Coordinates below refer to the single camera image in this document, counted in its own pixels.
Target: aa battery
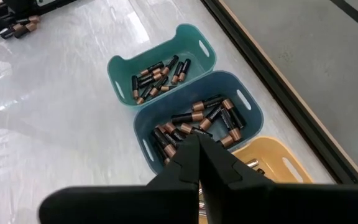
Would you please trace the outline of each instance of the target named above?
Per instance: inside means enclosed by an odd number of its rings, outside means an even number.
[[[162,134],[164,134],[164,136],[166,137],[166,139],[171,143],[173,144],[173,146],[175,146],[175,148],[178,148],[179,146],[179,143],[174,140],[174,138],[168,133],[168,131],[163,128],[161,125],[157,125],[156,128],[159,128],[159,130],[162,132]]]
[[[225,99],[222,101],[222,105],[225,107],[225,109],[227,109],[230,117],[234,121],[234,124],[236,124],[239,129],[242,129],[247,125],[245,119],[241,116],[240,112],[237,110],[230,99]]]
[[[183,62],[179,62],[177,65],[177,69],[175,70],[175,73],[172,76],[172,80],[171,80],[172,84],[176,85],[178,83],[179,75],[182,68],[183,68]]]
[[[167,153],[169,158],[172,158],[176,153],[175,147],[166,139],[164,134],[161,132],[159,128],[154,128],[152,131],[152,135],[155,140],[161,144],[163,150]]]
[[[180,130],[187,134],[204,134],[209,137],[213,136],[211,133],[207,133],[199,128],[195,128],[195,127],[191,126],[190,124],[186,124],[186,123],[181,124]]]
[[[135,100],[139,98],[139,84],[135,75],[132,76],[132,96]]]
[[[202,121],[203,119],[204,119],[204,115],[203,115],[202,111],[196,111],[196,112],[185,113],[185,114],[177,114],[177,115],[171,116],[171,122],[173,124],[193,122],[193,121]]]
[[[178,62],[179,57],[177,55],[174,55],[171,59],[171,61],[169,61],[167,63],[167,66],[165,66],[165,68],[162,70],[162,75],[167,75],[169,73],[169,71],[172,69],[172,67]]]
[[[233,138],[234,141],[238,141],[241,139],[241,132],[240,130],[235,126],[232,119],[230,118],[229,112],[225,108],[221,110],[221,118],[224,122],[224,125],[226,126],[227,130],[229,131],[229,134]]]
[[[141,76],[147,75],[150,72],[155,73],[156,72],[160,72],[160,69],[164,67],[164,63],[162,62],[157,62],[154,65],[151,65],[149,68],[146,68],[145,70],[140,72]]]
[[[139,99],[137,99],[136,104],[141,105],[142,103],[144,103],[144,101],[146,101],[150,91],[152,91],[153,88],[153,84],[150,84],[141,94],[141,96],[139,97]]]
[[[223,105],[220,104],[220,105],[217,105],[215,106],[211,112],[209,112],[205,118],[200,122],[200,129],[206,131],[208,130],[209,127],[211,127],[212,123],[216,120],[216,118],[218,118],[219,116],[219,113],[221,112],[223,108]]]
[[[150,83],[156,82],[158,80],[160,80],[162,78],[161,74],[156,74],[156,75],[152,75],[150,78],[146,79],[146,80],[139,80],[139,88],[143,88],[147,85],[149,85]]]
[[[179,82],[185,81],[186,74],[187,74],[187,71],[189,70],[190,64],[191,64],[191,60],[186,59],[185,64],[184,64],[184,66],[181,69],[180,74],[179,74],[179,79],[178,79]]]
[[[201,100],[199,102],[193,103],[192,109],[193,111],[203,111],[206,108],[210,108],[212,106],[220,104],[223,99],[224,98],[220,94],[218,94],[206,100]]]
[[[164,128],[177,141],[184,141],[185,140],[186,136],[181,131],[179,131],[179,129],[177,129],[177,127],[175,125],[173,125],[171,122],[168,122],[167,124],[165,124]]]
[[[152,91],[150,91],[150,96],[151,97],[155,97],[160,89],[161,89],[161,86],[164,85],[168,80],[168,76],[164,75],[164,77],[162,77],[155,85],[154,85],[154,88],[152,88]]]

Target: black and copper battery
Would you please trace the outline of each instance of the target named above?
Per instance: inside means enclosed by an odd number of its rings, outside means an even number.
[[[233,138],[231,137],[230,134],[228,134],[227,136],[225,136],[224,138],[216,141],[216,143],[220,144],[223,148],[228,148],[229,146],[231,146],[234,143]]]
[[[192,113],[185,113],[185,114],[176,114],[171,116],[171,122],[173,124],[202,121],[203,119],[204,119],[204,115],[202,111],[195,111]]]
[[[186,134],[204,134],[209,137],[212,137],[213,135],[211,133],[205,132],[199,128],[195,128],[190,124],[183,123],[180,126],[180,130],[183,131]]]
[[[146,101],[147,97],[149,96],[150,91],[152,91],[152,88],[154,87],[153,84],[150,84],[141,94],[141,96],[137,99],[136,104],[141,105]]]
[[[5,30],[4,32],[0,33],[0,37],[2,37],[3,39],[8,39],[8,38],[12,37],[13,33],[15,33],[15,31],[17,31],[21,27],[23,27],[22,24],[16,24],[16,25],[10,27],[9,29]]]
[[[161,86],[161,91],[166,92],[170,91],[171,89],[175,88],[176,86]]]
[[[162,75],[159,73],[159,74],[156,74],[156,75],[152,75],[150,78],[146,79],[146,80],[141,80],[139,79],[139,88],[143,88],[145,86],[147,86],[148,84],[150,83],[153,83],[153,82],[156,82],[158,80],[160,80],[162,78]]]
[[[191,60],[190,59],[186,59],[185,60],[185,64],[183,66],[183,68],[180,71],[180,75],[179,75],[179,82],[183,82],[185,81],[186,75],[187,75],[187,71],[189,70],[191,64]]]
[[[29,24],[26,24],[25,26],[20,27],[17,29],[13,36],[16,38],[21,38],[23,35],[28,34],[29,32],[33,32],[37,29],[37,25],[33,22],[30,22]]]
[[[162,134],[164,134],[164,136],[166,137],[166,139],[171,144],[173,144],[173,146],[175,146],[175,148],[178,148],[179,143],[176,140],[174,140],[174,138],[168,133],[168,131],[165,128],[163,128],[161,125],[157,125],[156,128],[159,128],[160,131],[162,132]]]
[[[193,103],[192,110],[193,111],[203,111],[206,108],[210,108],[212,106],[216,106],[220,104],[224,100],[223,96],[220,94],[212,96],[206,100],[202,100],[196,103]]]
[[[25,19],[18,19],[18,20],[16,20],[16,22],[18,24],[23,24],[23,25],[28,24],[29,22],[37,24],[37,23],[41,22],[41,18],[39,16],[30,16]]]
[[[167,153],[169,158],[172,158],[173,155],[175,155],[176,153],[176,149],[175,146],[173,146],[168,139],[166,139],[166,137],[164,136],[164,134],[162,134],[161,130],[159,128],[154,128],[152,131],[152,135],[155,138],[155,140],[157,140],[158,143],[161,144],[164,152]]]
[[[178,79],[179,79],[179,75],[180,75],[180,71],[183,68],[183,62],[179,62],[177,65],[177,69],[175,70],[175,73],[172,76],[172,80],[171,83],[176,85],[178,83]]]
[[[225,107],[225,109],[227,109],[230,114],[230,117],[234,121],[234,124],[236,124],[239,129],[242,129],[247,125],[246,121],[241,116],[240,112],[237,110],[237,108],[234,106],[230,99],[225,99],[224,101],[222,101],[222,105]]]
[[[229,112],[227,112],[225,108],[222,108],[221,110],[221,118],[233,140],[240,140],[242,137],[241,132],[239,128],[237,128],[236,125],[233,123],[232,119],[230,118]]]
[[[200,129],[206,131],[208,130],[209,127],[211,127],[212,123],[214,121],[216,121],[216,118],[218,118],[219,113],[221,112],[223,108],[223,105],[217,105],[215,106],[211,112],[209,112],[205,118],[200,122],[200,125],[198,127],[200,127]]]
[[[152,88],[152,91],[150,91],[150,96],[155,97],[159,91],[161,90],[161,86],[164,85],[168,80],[168,76],[164,75],[155,85],[154,88]]]
[[[155,143],[154,145],[154,149],[157,150],[157,152],[160,154],[162,161],[164,163],[164,165],[168,165],[168,163],[171,161],[167,155],[167,153],[164,151],[164,149],[161,147],[161,145],[159,143]]]
[[[164,67],[164,63],[157,62],[154,65],[150,66],[149,68],[146,68],[145,70],[140,72],[141,76],[147,75],[149,73],[158,74],[161,72],[161,68]]]
[[[175,125],[173,125],[171,122],[168,122],[164,125],[165,130],[168,131],[169,134],[173,136],[177,141],[184,141],[186,136],[177,129]]]
[[[178,62],[179,57],[177,55],[174,55],[171,59],[171,61],[169,61],[167,63],[167,66],[165,66],[165,68],[162,70],[162,75],[167,75],[169,73],[169,71],[172,69],[172,67]]]
[[[132,96],[135,100],[139,98],[139,84],[135,75],[132,76]]]

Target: black metal rail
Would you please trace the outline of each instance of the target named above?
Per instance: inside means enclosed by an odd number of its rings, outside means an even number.
[[[358,172],[323,131],[253,41],[218,0],[201,0],[223,31],[302,134],[314,153],[339,184],[358,184]]]

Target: table surface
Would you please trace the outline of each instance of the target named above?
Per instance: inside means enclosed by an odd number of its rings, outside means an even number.
[[[200,1],[81,0],[42,16],[23,39],[0,38],[0,223],[37,223],[41,201],[72,185],[139,185],[155,174],[135,140],[136,111],[120,104],[106,71],[197,26],[264,113],[259,135],[288,146],[317,183],[318,158]]]

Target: copper battery end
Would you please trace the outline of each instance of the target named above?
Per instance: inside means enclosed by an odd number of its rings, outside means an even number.
[[[173,155],[175,155],[175,153],[177,152],[175,147],[172,146],[172,144],[165,146],[164,151],[167,153],[169,158],[172,158]]]
[[[157,69],[153,70],[154,75],[159,74],[159,73],[161,73],[161,69],[157,68]]]
[[[162,71],[161,71],[161,74],[162,75],[167,75],[169,73],[170,69],[165,67]]]
[[[181,72],[180,73],[180,75],[179,75],[179,82],[183,82],[183,81],[185,81],[185,78],[186,78],[186,74],[184,74],[183,72]]]
[[[37,25],[33,22],[30,22],[29,24],[25,25],[30,32],[33,32],[37,29]]]
[[[233,130],[229,131],[229,134],[233,138],[234,141],[238,141],[241,139],[241,132],[238,128],[234,128]]]
[[[147,74],[149,74],[149,71],[147,69],[140,72],[141,76],[144,76],[144,75],[147,75]]]
[[[171,122],[168,122],[167,124],[164,125],[164,128],[165,128],[169,133],[172,133],[172,131],[175,130],[177,127],[175,127],[175,125],[173,125]]]
[[[144,103],[144,99],[143,98],[138,98],[136,101],[137,105],[141,105],[142,103]]]
[[[158,89],[156,87],[152,88],[152,91],[150,91],[150,96],[155,97],[158,94]]]
[[[220,141],[221,141],[223,147],[225,147],[225,148],[229,147],[231,144],[234,143],[234,139],[231,137],[230,134],[228,134],[226,137],[222,138]]]
[[[161,125],[156,125],[156,128],[158,128],[162,133],[164,133],[165,131],[167,131],[167,130],[165,130],[165,128],[163,128],[163,126],[161,126]]]
[[[191,126],[190,124],[186,124],[186,123],[183,123],[180,126],[180,130],[186,134],[190,134],[192,128],[193,128],[193,126]]]
[[[134,94],[134,99],[135,100],[139,99],[139,90],[134,90],[133,94]]]
[[[225,99],[224,101],[222,101],[222,104],[225,107],[225,109],[227,109],[227,110],[234,107],[233,103],[229,99]]]
[[[174,84],[174,85],[176,85],[178,83],[178,77],[176,75],[174,75],[172,77],[171,83]]]
[[[161,86],[161,91],[166,92],[170,91],[171,89],[175,88],[176,86]]]
[[[29,21],[33,23],[39,23],[41,22],[41,18],[39,16],[30,16]]]
[[[206,130],[208,130],[209,127],[211,127],[211,125],[212,125],[212,123],[208,119],[204,119],[200,122],[199,127],[202,130],[206,131]]]
[[[158,74],[155,74],[155,75],[153,75],[153,79],[154,80],[160,80],[162,78],[162,74],[161,73],[158,73]]]
[[[202,111],[192,112],[191,117],[193,121],[202,121],[204,119],[204,114]]]
[[[18,29],[20,29],[22,26],[23,26],[22,24],[16,24],[16,25],[14,25],[12,28],[13,28],[14,30],[18,30]]]
[[[197,102],[197,103],[193,103],[193,106],[191,107],[191,109],[193,109],[193,111],[203,111],[204,110],[204,104],[203,102]]]

